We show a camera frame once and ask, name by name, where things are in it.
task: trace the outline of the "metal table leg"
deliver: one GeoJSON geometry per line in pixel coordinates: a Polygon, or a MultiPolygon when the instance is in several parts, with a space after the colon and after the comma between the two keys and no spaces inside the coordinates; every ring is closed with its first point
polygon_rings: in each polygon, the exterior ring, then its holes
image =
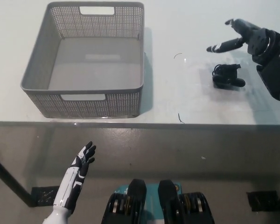
{"type": "Polygon", "coordinates": [[[37,206],[37,201],[0,163],[0,179],[29,207],[37,206]]]}
{"type": "Polygon", "coordinates": [[[33,187],[31,194],[0,163],[0,179],[28,206],[52,206],[59,186],[33,187]]]}

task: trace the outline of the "black robotic arm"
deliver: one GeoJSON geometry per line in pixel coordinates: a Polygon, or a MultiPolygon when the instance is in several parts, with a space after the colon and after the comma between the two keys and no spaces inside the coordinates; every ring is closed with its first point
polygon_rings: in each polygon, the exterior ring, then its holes
{"type": "Polygon", "coordinates": [[[276,100],[280,100],[280,34],[260,28],[242,19],[228,20],[226,25],[241,35],[240,38],[210,46],[206,50],[223,53],[248,45],[248,54],[258,64],[257,72],[266,88],[276,100]]]}

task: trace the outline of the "gray plastic basket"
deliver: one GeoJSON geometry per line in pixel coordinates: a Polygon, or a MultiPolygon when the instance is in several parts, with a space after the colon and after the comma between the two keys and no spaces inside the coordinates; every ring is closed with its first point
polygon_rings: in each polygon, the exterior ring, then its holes
{"type": "Polygon", "coordinates": [[[143,35],[141,3],[50,3],[21,87],[47,118],[136,117],[143,35]]]}

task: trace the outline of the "basket handle hole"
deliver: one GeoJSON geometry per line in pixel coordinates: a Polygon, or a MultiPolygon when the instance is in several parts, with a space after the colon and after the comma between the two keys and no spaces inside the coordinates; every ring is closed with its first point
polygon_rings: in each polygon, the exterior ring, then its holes
{"type": "Polygon", "coordinates": [[[80,7],[80,13],[82,15],[114,15],[114,12],[114,7],[80,7]]]}
{"type": "Polygon", "coordinates": [[[106,100],[105,94],[62,94],[65,101],[97,101],[106,100]]]}

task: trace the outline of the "white table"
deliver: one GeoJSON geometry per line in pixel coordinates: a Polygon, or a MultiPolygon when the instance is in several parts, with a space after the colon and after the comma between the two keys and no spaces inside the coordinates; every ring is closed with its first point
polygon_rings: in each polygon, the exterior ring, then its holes
{"type": "Polygon", "coordinates": [[[20,88],[50,2],[0,0],[0,124],[280,128],[280,102],[266,90],[246,47],[206,52],[210,45],[238,37],[224,25],[230,18],[280,32],[280,0],[142,0],[145,53],[152,69],[145,77],[141,115],[133,119],[47,119],[20,88]],[[238,75],[246,86],[215,89],[211,72],[218,63],[240,63],[238,75]]]}

